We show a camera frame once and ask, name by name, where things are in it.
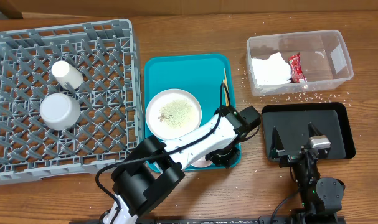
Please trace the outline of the grey dish rack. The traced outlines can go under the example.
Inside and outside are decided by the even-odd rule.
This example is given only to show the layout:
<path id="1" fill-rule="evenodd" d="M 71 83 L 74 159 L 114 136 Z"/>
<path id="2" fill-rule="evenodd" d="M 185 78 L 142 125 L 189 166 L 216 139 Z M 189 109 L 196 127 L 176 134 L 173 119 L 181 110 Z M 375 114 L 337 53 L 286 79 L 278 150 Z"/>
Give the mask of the grey dish rack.
<path id="1" fill-rule="evenodd" d="M 83 75 L 79 88 L 63 88 L 53 76 L 61 60 Z M 140 70 L 127 19 L 0 32 L 0 185 L 94 174 L 123 160 L 144 137 Z M 66 130 L 40 117 L 54 93 L 80 104 Z"/>

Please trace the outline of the large white plate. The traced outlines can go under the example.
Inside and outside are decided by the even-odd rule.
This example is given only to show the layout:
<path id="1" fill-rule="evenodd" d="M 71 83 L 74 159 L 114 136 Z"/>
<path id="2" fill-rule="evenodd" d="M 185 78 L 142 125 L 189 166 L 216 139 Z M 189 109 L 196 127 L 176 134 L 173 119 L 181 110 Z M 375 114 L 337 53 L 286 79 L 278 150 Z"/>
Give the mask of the large white plate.
<path id="1" fill-rule="evenodd" d="M 188 91 L 176 88 L 155 95 L 145 115 L 150 133 L 161 140 L 181 137 L 197 129 L 202 121 L 198 100 Z"/>

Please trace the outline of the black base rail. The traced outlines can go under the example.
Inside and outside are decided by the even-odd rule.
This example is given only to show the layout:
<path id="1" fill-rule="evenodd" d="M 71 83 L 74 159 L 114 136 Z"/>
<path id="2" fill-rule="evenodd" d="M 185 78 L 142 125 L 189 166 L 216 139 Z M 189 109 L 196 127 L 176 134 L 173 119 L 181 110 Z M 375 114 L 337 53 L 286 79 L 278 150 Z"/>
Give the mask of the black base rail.
<path id="1" fill-rule="evenodd" d="M 86 220 L 86 221 L 74 221 L 70 224 L 99 224 L 99 220 Z M 251 219 L 186 219 L 186 220 L 154 220 L 154 219 L 138 219 L 137 224 L 269 224 L 270 217 L 260 216 L 258 218 Z M 277 216 L 275 217 L 275 224 L 288 224 L 287 217 Z M 339 224 L 346 224 L 344 217 L 338 217 Z"/>

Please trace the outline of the grey bowl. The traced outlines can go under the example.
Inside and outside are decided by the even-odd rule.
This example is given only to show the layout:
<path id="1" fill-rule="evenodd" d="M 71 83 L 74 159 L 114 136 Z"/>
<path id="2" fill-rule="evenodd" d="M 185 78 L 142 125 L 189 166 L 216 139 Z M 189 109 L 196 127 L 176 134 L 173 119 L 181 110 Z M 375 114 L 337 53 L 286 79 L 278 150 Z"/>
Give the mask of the grey bowl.
<path id="1" fill-rule="evenodd" d="M 40 117 L 53 130 L 62 131 L 72 127 L 79 116 L 79 102 L 62 93 L 51 94 L 40 104 Z"/>

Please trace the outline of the wooden chopstick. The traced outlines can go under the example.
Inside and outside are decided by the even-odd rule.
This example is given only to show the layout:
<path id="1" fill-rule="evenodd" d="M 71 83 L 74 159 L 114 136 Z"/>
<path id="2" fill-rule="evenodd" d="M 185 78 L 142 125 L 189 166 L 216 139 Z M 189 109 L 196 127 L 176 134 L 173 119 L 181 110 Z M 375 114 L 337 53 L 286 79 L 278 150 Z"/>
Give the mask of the wooden chopstick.
<path id="1" fill-rule="evenodd" d="M 223 84 L 224 84 L 224 99 L 225 99 L 225 105 L 229 105 L 229 96 L 228 96 L 228 86 L 227 86 L 227 81 L 226 79 L 223 79 Z"/>
<path id="2" fill-rule="evenodd" d="M 224 95 L 225 95 L 225 105 L 228 106 L 230 104 L 230 98 L 229 98 L 229 88 L 228 88 L 228 83 L 227 83 L 227 74 L 226 70 L 224 68 Z"/>

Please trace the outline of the teal serving tray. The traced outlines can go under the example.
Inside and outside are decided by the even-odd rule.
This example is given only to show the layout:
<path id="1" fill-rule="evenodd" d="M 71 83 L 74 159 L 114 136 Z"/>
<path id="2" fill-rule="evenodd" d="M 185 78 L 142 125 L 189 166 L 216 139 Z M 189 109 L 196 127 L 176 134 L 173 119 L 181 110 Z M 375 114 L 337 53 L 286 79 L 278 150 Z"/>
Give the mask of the teal serving tray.
<path id="1" fill-rule="evenodd" d="M 206 124 L 224 105 L 224 68 L 229 88 L 229 106 L 235 108 L 234 90 L 231 84 L 230 65 L 221 54 L 183 55 L 151 59 L 144 67 L 144 102 L 147 107 L 158 93 L 168 89 L 182 89 L 191 93 L 202 109 L 202 121 Z M 146 125 L 146 137 L 154 136 Z"/>

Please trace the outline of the black plastic tray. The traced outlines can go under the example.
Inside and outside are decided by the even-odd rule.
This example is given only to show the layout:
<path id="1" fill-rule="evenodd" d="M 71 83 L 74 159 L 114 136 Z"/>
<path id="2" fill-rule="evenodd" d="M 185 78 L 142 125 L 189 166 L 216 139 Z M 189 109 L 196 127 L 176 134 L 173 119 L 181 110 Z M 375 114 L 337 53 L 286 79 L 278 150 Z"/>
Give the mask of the black plastic tray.
<path id="1" fill-rule="evenodd" d="M 356 155 L 346 107 L 342 103 L 267 105 L 262 109 L 265 153 L 269 156 L 275 128 L 286 153 L 300 150 L 309 140 L 312 123 L 331 142 L 328 159 L 352 159 Z"/>

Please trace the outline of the white cup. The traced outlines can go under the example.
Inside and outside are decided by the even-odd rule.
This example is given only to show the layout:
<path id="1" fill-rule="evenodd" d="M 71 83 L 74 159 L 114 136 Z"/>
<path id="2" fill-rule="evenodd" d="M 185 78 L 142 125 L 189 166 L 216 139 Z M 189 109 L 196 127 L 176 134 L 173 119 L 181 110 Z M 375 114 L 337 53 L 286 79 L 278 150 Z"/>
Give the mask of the white cup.
<path id="1" fill-rule="evenodd" d="M 61 87 L 69 84 L 73 89 L 79 88 L 83 82 L 83 75 L 66 61 L 56 61 L 51 67 L 51 72 Z"/>

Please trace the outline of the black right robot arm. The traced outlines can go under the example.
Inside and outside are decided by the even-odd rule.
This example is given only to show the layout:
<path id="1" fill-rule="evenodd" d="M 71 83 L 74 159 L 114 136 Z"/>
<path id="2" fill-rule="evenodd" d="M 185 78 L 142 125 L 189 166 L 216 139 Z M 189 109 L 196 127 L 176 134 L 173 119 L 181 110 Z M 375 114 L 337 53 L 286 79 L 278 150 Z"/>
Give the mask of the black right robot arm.
<path id="1" fill-rule="evenodd" d="M 269 158 L 278 159 L 279 167 L 288 167 L 298 190 L 284 199 L 274 210 L 270 222 L 275 221 L 277 211 L 287 200 L 300 195 L 302 208 L 294 209 L 286 223 L 338 223 L 337 212 L 342 209 L 344 183 L 333 177 L 321 177 L 317 162 L 327 158 L 331 142 L 313 123 L 308 124 L 309 139 L 298 152 L 288 154 L 277 128 L 272 131 Z"/>

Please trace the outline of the white napkin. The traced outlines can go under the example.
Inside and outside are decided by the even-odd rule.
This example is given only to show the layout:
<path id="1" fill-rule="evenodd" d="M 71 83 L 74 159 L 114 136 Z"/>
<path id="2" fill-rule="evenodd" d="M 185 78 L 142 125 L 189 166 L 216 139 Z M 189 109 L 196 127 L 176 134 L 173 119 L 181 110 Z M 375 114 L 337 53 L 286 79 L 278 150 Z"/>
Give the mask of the white napkin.
<path id="1" fill-rule="evenodd" d="M 252 68 L 257 85 L 282 85 L 291 82 L 291 67 L 279 52 L 268 59 L 253 58 Z"/>

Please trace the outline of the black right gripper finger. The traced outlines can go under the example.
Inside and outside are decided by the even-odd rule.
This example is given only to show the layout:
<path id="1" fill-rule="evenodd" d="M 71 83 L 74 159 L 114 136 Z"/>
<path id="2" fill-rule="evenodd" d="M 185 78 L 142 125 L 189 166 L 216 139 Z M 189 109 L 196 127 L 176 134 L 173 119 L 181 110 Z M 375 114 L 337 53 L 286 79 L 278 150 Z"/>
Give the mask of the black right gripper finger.
<path id="1" fill-rule="evenodd" d="M 312 122 L 308 123 L 308 132 L 311 138 L 323 136 L 323 134 L 317 129 L 317 127 Z"/>
<path id="2" fill-rule="evenodd" d="M 276 127 L 273 128 L 272 132 L 272 152 L 284 152 L 285 148 L 280 139 L 280 135 Z"/>

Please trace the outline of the red snack wrapper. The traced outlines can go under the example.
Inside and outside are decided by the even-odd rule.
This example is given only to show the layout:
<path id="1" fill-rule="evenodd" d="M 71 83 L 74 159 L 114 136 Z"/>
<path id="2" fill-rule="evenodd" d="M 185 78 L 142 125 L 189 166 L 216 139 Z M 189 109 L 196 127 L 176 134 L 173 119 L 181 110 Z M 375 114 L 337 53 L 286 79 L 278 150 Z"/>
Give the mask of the red snack wrapper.
<path id="1" fill-rule="evenodd" d="M 290 65 L 291 79 L 293 83 L 304 83 L 307 82 L 305 75 L 301 68 L 300 63 L 300 53 L 292 55 L 288 63 Z"/>

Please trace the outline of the clear plastic bin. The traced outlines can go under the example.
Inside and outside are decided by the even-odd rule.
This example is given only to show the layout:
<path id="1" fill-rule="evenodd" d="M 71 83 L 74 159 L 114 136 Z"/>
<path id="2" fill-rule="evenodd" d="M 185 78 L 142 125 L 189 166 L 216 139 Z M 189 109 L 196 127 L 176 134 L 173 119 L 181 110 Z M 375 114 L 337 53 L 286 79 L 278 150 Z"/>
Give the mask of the clear plastic bin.
<path id="1" fill-rule="evenodd" d="M 252 59 L 268 59 L 281 53 L 285 62 L 300 53 L 304 83 L 260 86 L 253 76 Z M 354 77 L 345 41 L 338 30 L 319 30 L 286 34 L 261 35 L 247 40 L 247 70 L 252 95 L 332 90 Z"/>

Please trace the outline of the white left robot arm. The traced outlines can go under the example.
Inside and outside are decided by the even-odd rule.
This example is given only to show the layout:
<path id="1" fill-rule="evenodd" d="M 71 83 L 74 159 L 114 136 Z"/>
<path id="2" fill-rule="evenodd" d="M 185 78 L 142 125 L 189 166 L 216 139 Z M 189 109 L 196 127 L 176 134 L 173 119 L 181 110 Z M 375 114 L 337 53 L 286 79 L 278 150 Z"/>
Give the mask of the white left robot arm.
<path id="1" fill-rule="evenodd" d="M 184 178 L 184 170 L 202 157 L 229 168 L 240 157 L 236 145 L 252 138 L 260 123 L 261 115 L 253 106 L 237 111 L 222 105 L 210 121 L 186 135 L 165 141 L 145 138 L 124 161 L 97 172 L 112 169 L 114 182 L 109 191 L 95 181 L 114 201 L 99 222 L 135 223 L 164 201 Z"/>

